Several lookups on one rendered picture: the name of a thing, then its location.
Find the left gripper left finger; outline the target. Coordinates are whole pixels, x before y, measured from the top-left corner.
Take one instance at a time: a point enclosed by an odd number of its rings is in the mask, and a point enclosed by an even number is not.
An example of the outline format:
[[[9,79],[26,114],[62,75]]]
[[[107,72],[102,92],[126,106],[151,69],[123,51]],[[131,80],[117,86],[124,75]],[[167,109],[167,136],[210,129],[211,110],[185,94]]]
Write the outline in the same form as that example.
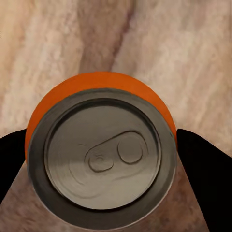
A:
[[[0,204],[5,198],[25,159],[26,130],[0,138]]]

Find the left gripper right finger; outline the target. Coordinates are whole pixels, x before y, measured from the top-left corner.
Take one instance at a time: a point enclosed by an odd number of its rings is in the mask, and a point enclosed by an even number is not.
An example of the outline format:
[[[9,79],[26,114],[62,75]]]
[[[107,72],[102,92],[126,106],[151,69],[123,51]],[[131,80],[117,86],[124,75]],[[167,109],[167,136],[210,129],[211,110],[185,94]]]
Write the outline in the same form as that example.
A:
[[[177,152],[209,232],[232,232],[232,158],[196,133],[176,133]]]

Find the can of soda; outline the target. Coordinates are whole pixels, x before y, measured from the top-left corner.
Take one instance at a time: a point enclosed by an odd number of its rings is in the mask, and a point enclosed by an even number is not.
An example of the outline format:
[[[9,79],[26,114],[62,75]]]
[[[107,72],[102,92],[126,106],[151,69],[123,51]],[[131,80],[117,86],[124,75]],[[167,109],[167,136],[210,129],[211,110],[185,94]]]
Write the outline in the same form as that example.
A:
[[[165,199],[177,166],[171,113],[148,85],[89,72],[54,87],[25,135],[29,182],[52,215],[88,231],[125,228]]]

